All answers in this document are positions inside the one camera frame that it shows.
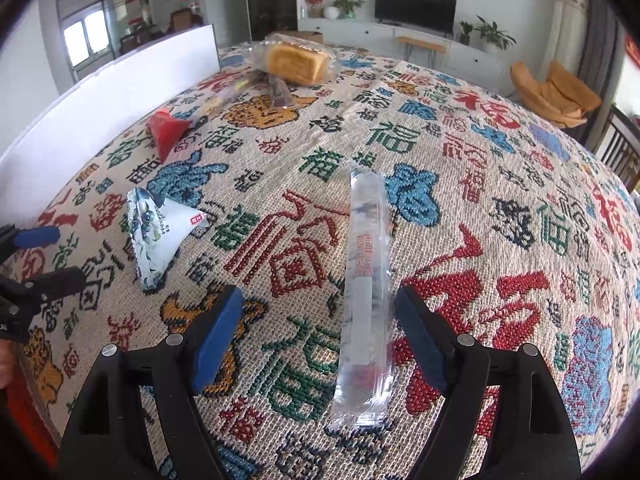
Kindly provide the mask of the operator left hand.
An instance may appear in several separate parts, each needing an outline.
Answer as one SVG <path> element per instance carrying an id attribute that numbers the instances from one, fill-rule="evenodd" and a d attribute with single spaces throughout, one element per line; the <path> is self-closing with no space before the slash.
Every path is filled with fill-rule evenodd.
<path id="1" fill-rule="evenodd" d="M 13 380 L 16 354 L 12 341 L 0 340 L 0 389 L 6 388 Z"/>

